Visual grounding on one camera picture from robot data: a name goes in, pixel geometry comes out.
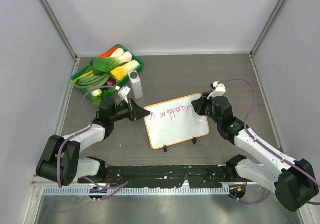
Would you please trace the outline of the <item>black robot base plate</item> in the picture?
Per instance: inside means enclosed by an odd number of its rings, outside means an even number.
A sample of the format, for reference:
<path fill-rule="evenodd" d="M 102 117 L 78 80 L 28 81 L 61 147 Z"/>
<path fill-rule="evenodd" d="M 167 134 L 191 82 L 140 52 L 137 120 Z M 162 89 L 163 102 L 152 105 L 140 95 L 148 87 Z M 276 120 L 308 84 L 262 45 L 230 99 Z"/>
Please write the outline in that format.
<path fill-rule="evenodd" d="M 219 165 L 139 165 L 108 166 L 99 178 L 90 179 L 100 184 L 117 187 L 127 183 L 133 189 L 181 188 L 188 181 L 192 189 L 219 188 L 223 183 L 250 182 L 239 177 L 234 170 Z"/>

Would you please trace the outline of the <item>yellow framed whiteboard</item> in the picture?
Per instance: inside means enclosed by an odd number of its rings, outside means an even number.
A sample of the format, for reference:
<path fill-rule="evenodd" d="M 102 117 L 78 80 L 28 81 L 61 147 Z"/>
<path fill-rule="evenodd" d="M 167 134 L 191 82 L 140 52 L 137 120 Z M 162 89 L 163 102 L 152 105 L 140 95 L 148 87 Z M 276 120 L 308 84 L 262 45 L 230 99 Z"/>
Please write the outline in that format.
<path fill-rule="evenodd" d="M 192 101 L 201 96 L 200 93 L 195 93 L 144 108 L 150 112 L 144 122 L 153 150 L 204 137 L 210 133 L 208 118 L 196 114 L 192 106 Z"/>

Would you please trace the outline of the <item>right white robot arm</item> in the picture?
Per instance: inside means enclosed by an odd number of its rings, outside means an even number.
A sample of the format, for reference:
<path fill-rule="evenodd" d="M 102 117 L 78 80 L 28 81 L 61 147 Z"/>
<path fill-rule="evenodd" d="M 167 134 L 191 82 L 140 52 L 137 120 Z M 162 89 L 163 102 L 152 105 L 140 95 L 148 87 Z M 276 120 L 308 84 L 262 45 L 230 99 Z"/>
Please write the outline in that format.
<path fill-rule="evenodd" d="M 225 96 L 214 97 L 204 93 L 191 102 L 199 116 L 206 116 L 217 126 L 220 136 L 243 149 L 260 164 L 242 155 L 229 160 L 226 177 L 233 182 L 247 179 L 274 194 L 279 203 L 290 212 L 296 212 L 320 193 L 312 165 L 287 156 L 264 140 L 233 114 L 232 105 Z"/>

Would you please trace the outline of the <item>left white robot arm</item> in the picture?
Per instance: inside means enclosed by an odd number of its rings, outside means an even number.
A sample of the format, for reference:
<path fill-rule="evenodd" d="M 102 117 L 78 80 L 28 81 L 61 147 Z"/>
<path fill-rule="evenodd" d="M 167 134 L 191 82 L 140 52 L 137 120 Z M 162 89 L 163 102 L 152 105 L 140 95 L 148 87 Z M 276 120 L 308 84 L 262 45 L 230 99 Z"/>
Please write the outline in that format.
<path fill-rule="evenodd" d="M 88 127 L 70 135 L 52 135 L 48 139 L 36 175 L 57 183 L 59 187 L 70 185 L 74 179 L 102 183 L 107 177 L 106 162 L 95 157 L 81 159 L 81 152 L 106 140 L 115 128 L 115 122 L 123 119 L 134 122 L 150 114 L 131 98 L 119 104 L 110 96 L 103 98 Z"/>

